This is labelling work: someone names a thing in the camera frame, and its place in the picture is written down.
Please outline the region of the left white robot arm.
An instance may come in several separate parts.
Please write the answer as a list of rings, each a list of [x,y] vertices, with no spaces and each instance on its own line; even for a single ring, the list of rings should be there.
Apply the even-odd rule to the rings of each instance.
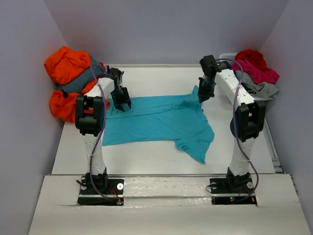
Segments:
[[[111,95],[113,107],[120,111],[125,111],[125,105],[132,106],[128,90],[122,85],[123,74],[117,68],[107,69],[95,80],[96,85],[75,101],[75,127],[82,135],[88,162],[85,179],[80,183],[98,194],[103,194],[109,185],[100,143],[106,123],[105,98]]]

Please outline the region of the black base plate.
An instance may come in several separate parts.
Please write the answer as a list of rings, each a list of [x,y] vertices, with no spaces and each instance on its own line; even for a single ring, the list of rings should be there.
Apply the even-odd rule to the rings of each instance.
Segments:
[[[211,195],[212,205],[257,205],[254,185],[251,179],[238,187],[231,188],[226,178],[211,178],[205,190]]]
[[[124,179],[109,178],[106,189],[99,188],[98,193],[91,183],[82,177],[76,181],[80,185],[77,203],[81,206],[123,206]]]

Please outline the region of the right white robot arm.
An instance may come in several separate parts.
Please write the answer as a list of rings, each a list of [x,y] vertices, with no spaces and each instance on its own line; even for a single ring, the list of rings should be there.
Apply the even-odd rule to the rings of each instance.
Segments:
[[[234,137],[231,163],[224,178],[210,180],[210,192],[217,194],[253,194],[257,183],[253,183],[249,170],[255,169],[250,156],[253,144],[263,130],[266,105],[252,97],[236,78],[230,59],[215,59],[208,55],[200,60],[204,73],[199,79],[199,102],[214,97],[215,86],[219,86],[233,106],[230,131]]]

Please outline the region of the teal t shirt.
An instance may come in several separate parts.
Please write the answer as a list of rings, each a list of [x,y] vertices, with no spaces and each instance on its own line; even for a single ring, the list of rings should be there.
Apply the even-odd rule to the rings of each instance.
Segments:
[[[190,94],[144,96],[132,99],[131,109],[110,106],[106,113],[103,146],[140,141],[173,141],[195,161],[204,164],[215,134],[198,99]]]

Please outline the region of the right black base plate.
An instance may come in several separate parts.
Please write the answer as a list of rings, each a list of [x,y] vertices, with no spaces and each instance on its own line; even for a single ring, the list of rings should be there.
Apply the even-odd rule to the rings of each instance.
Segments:
[[[254,185],[251,179],[238,187],[231,188],[226,178],[211,178],[205,190],[211,195],[212,205],[257,205]]]

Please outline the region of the red t shirt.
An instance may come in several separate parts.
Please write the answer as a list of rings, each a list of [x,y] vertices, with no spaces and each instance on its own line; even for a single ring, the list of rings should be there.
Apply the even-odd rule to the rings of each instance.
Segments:
[[[262,55],[257,50],[252,49],[246,49],[243,51],[240,51],[235,56],[236,60],[248,60],[253,66],[257,67],[260,70],[266,70],[268,69],[266,61]]]

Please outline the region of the orange t shirt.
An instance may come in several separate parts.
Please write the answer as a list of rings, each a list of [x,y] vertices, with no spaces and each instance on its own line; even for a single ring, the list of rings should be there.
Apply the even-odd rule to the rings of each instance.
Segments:
[[[83,71],[90,67],[93,77],[95,76],[90,54],[87,51],[72,50],[67,46],[60,47],[55,53],[49,56],[44,62],[44,68],[53,83],[66,85],[77,78]],[[96,81],[90,81],[81,93],[65,93],[62,90],[55,90],[49,101],[49,108],[52,116],[64,122],[75,121],[75,101],[79,95],[87,94],[96,85]]]

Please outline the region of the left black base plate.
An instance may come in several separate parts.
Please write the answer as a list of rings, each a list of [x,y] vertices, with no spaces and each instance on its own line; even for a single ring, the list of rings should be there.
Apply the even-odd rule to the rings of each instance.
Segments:
[[[77,203],[81,206],[123,206],[124,179],[109,178],[106,189],[99,188],[98,193],[91,183],[82,177],[76,181],[80,185]]]

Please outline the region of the white plastic laundry basket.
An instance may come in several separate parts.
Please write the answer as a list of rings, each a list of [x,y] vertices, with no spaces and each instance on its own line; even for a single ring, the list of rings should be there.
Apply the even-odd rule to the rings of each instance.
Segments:
[[[220,59],[231,59],[235,60],[237,53],[223,53],[219,56]]]

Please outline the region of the magenta t shirt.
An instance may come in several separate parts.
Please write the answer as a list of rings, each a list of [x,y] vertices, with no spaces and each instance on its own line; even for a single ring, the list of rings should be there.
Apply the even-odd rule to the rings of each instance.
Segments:
[[[236,60],[237,63],[231,65],[234,71],[240,70],[238,64],[241,65],[244,72],[248,73],[252,81],[256,84],[261,84],[262,82],[275,84],[279,79],[279,74],[272,69],[261,70],[256,66],[252,65],[247,59],[245,60]]]

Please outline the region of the grey t shirt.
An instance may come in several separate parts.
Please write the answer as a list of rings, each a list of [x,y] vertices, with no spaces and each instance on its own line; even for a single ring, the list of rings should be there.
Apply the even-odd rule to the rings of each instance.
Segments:
[[[252,95],[258,100],[273,100],[278,96],[279,90],[274,84],[262,82],[256,84],[252,81],[250,75],[240,70],[234,71],[235,76],[238,80],[242,81],[242,86],[247,92],[254,91],[256,95]]]

